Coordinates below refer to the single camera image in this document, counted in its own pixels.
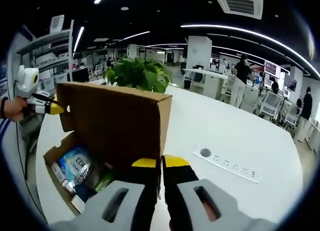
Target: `open cardboard box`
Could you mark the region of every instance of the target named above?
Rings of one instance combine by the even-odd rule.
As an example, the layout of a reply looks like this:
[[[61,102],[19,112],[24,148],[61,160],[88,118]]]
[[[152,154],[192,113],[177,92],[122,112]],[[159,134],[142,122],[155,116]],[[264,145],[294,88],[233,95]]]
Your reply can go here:
[[[75,145],[84,145],[94,160],[107,162],[116,170],[136,160],[159,160],[164,152],[172,96],[128,87],[109,87],[67,82],[56,86],[65,132],[73,131],[43,156],[52,181],[75,215],[72,196],[65,190],[52,164]]]

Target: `green leaves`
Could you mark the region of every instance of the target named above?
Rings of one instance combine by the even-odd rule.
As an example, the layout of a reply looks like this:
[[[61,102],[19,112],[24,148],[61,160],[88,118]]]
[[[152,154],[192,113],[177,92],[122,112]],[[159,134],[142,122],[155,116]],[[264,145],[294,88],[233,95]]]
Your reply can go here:
[[[136,88],[139,90],[164,93],[171,81],[166,66],[152,60],[123,58],[113,69],[108,69],[105,78],[112,85]]]

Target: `black ceiling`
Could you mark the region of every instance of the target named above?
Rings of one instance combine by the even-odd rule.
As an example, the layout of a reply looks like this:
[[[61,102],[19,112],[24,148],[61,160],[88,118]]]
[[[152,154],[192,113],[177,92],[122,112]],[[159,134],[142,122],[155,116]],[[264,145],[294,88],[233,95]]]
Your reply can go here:
[[[316,2],[316,0],[263,0],[262,20],[257,20],[225,14],[217,0],[102,0],[98,5],[94,4],[94,0],[33,0],[34,7],[25,24],[38,37],[49,33],[51,17],[64,14],[64,28],[68,28],[74,19],[74,43],[80,27],[85,27],[77,51],[84,51],[94,46],[103,48],[115,42],[114,40],[122,40],[145,31],[150,33],[116,42],[110,48],[124,47],[128,44],[148,46],[186,43],[189,35],[208,36],[213,46],[254,54],[279,65],[297,63],[305,70],[306,75],[310,73],[312,78],[320,80],[319,76],[295,54],[267,39],[222,28],[180,27],[188,24],[209,24],[254,31],[289,46],[320,72],[320,58],[317,54],[320,28],[316,21],[318,18],[312,16]],[[128,7],[129,10],[122,11],[121,7]],[[93,42],[96,38],[109,38],[109,40]],[[217,48],[212,51],[233,55],[236,53]]]

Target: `white power strip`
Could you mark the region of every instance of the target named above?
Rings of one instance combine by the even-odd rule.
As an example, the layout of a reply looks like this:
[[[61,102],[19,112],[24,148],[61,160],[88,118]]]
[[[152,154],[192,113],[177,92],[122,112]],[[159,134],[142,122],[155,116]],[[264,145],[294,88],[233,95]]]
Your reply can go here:
[[[219,154],[207,148],[198,147],[193,151],[193,154],[221,169],[240,176],[246,180],[250,180],[254,183],[258,184],[262,179],[262,172],[260,170],[232,161],[223,154]]]

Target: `blue package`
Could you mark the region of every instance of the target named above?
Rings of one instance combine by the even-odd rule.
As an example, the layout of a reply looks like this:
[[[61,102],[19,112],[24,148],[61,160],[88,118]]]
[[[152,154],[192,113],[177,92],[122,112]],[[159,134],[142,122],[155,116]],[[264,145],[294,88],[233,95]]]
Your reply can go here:
[[[91,157],[85,148],[77,145],[57,161],[65,178],[74,184],[80,184],[79,177],[92,169]]]

